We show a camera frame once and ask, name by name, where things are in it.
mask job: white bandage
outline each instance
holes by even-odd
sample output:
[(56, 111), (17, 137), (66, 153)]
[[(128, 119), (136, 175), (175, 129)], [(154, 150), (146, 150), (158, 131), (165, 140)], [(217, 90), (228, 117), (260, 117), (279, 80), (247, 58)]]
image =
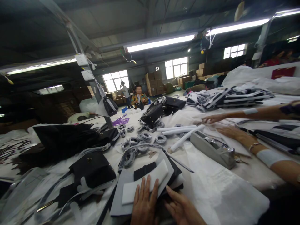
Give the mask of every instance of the white bandage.
[(256, 154), (257, 158), (263, 161), (269, 168), (276, 162), (283, 160), (291, 160), (288, 157), (285, 157), (275, 151), (271, 151), (270, 149), (265, 149)]
[(245, 110), (243, 110), (243, 112), (246, 115), (249, 115), (249, 114), (253, 114), (253, 113), (258, 113), (258, 110), (256, 108), (251, 108), (251, 109), (245, 109)]

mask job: person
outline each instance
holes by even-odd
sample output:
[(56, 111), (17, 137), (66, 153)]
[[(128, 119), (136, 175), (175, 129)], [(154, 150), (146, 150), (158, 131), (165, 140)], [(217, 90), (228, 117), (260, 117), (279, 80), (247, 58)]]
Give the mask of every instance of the person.
[(93, 112), (75, 113), (74, 115), (72, 115), (68, 118), (68, 123), (76, 123), (78, 121), (86, 120), (86, 119), (90, 118), (91, 115), (98, 116), (98, 114), (95, 114)]
[(138, 103), (138, 95), (140, 96), (140, 101), (144, 104), (148, 104), (148, 99), (145, 93), (142, 93), (142, 86), (140, 84), (135, 85), (135, 94), (131, 97), (131, 104), (136, 108)]
[(280, 58), (280, 63), (285, 64), (285, 63), (292, 63), (296, 61), (296, 58), (292, 57), (293, 50), (288, 49), (284, 52), (283, 56)]
[[(150, 175), (147, 177), (146, 184), (145, 180), (145, 177), (143, 177), (141, 186), (137, 185), (135, 191), (131, 225), (158, 224), (158, 218), (155, 217), (155, 208), (158, 197), (159, 180), (156, 179), (154, 183), (151, 197), (149, 197), (151, 181)], [(195, 206), (186, 196), (182, 193), (173, 191), (169, 186), (166, 186), (166, 190), (171, 201), (169, 203), (165, 202), (165, 207), (178, 225), (206, 225)]]
[(259, 66), (259, 68), (279, 65), (281, 63), (280, 58), (283, 56), (283, 54), (284, 54), (283, 50), (277, 50), (277, 51), (275, 51), (272, 54), (271, 59), (268, 59), (267, 61), (265, 61), (263, 64), (261, 64)]
[(131, 105), (131, 98), (130, 98), (129, 92), (128, 92), (127, 87), (125, 86), (124, 81), (121, 81), (120, 88), (124, 93), (124, 96), (125, 96), (125, 99), (126, 99), (126, 105), (127, 105), (128, 109), (133, 108), (133, 106)]
[[(204, 117), (204, 123), (215, 123), (226, 118), (247, 118), (259, 120), (300, 120), (300, 101), (287, 104), (256, 108), (256, 112), (245, 114), (244, 111), (230, 112)], [(217, 129), (221, 134), (237, 140), (243, 146), (262, 160), (273, 172), (286, 182), (300, 188), (300, 164), (292, 161), (275, 151), (269, 150), (263, 144), (258, 143), (254, 136), (236, 127), (223, 127)]]
[(202, 91), (202, 90), (210, 90), (210, 89), (214, 89), (214, 82), (213, 81), (208, 81), (206, 82), (205, 84), (198, 84), (198, 85), (195, 85), (193, 87), (189, 87), (184, 93), (183, 93), (183, 96), (186, 96), (188, 95), (188, 93), (190, 93), (191, 91), (193, 92), (199, 92), (199, 91)]

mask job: white shirt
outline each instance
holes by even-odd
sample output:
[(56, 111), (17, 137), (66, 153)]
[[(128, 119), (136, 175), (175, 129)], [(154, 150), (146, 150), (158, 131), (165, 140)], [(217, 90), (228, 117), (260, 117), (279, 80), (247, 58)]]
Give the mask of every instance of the white shirt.
[(125, 98), (130, 97), (127, 87), (125, 85), (123, 86), (122, 91), (124, 93)]

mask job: standing man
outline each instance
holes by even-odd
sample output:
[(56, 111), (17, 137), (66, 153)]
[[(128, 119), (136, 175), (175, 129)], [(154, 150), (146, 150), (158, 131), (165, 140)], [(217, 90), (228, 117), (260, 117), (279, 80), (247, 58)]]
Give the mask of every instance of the standing man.
[(125, 82), (124, 81), (121, 81), (120, 88), (123, 91), (124, 96), (126, 98), (126, 105), (127, 105), (128, 109), (133, 108), (133, 106), (131, 105), (131, 97), (129, 95), (127, 87), (125, 86)]

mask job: blue item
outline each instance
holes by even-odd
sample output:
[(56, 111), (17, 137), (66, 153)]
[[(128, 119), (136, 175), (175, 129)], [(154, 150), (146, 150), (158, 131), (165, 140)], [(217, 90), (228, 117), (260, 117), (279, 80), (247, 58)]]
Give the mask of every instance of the blue item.
[(127, 106), (125, 106), (125, 108), (122, 109), (122, 113), (125, 113), (125, 111), (128, 109)]

